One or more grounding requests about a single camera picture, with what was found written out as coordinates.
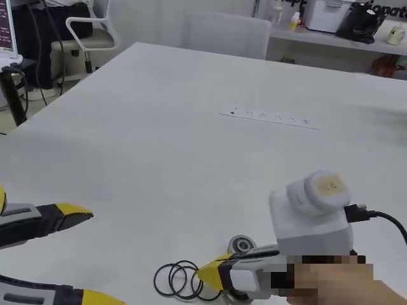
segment hand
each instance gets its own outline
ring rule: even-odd
[[[292,305],[405,305],[407,301],[382,281],[374,280],[373,265],[358,264],[356,256],[335,257],[334,264],[294,267]]]

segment white power strip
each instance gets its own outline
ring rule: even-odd
[[[253,119],[255,121],[264,121],[275,124],[297,126],[302,128],[321,130],[314,125],[314,122],[305,118],[295,118],[293,116],[283,116],[281,114],[270,114],[262,111],[251,111],[239,107],[231,107],[219,112],[222,116],[231,116],[234,118]]]

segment chair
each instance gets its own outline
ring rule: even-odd
[[[81,80],[93,72],[92,63],[90,61],[90,51],[109,51],[116,49],[119,46],[120,43],[118,35],[114,30],[109,17],[109,5],[110,0],[94,0],[93,12],[95,13],[96,18],[67,18],[66,26],[69,32],[71,32],[74,40],[62,42],[64,51],[71,51],[74,56],[75,54],[78,54],[80,50],[85,52],[86,74],[68,76],[65,78],[66,81]],[[102,28],[94,28],[92,36],[80,39],[71,27],[72,22],[99,22]],[[52,43],[52,50],[62,51],[58,41]]]
[[[271,23],[220,13],[187,13],[182,48],[266,59]]]

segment bottle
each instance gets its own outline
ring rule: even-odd
[[[296,11],[294,13],[294,15],[291,17],[290,26],[289,26],[291,31],[295,31],[299,21],[300,21],[300,13],[299,13],[299,11]]]
[[[273,26],[280,24],[282,16],[282,0],[270,0],[271,10],[270,10],[270,21]]]

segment shelf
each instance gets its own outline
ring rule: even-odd
[[[357,50],[365,50],[372,52],[381,52],[388,54],[407,55],[407,43],[400,43],[397,46],[392,46],[385,42],[385,38],[389,30],[382,30],[375,35],[375,42],[372,44],[357,43],[355,41],[346,40],[340,37],[336,37],[334,34],[328,34],[323,32],[316,32],[308,30],[304,27],[298,27],[295,31],[291,31],[288,28],[276,28],[272,27],[270,37],[285,39],[291,41],[301,41],[304,43],[324,44],[327,46],[337,46],[340,48],[350,48]]]

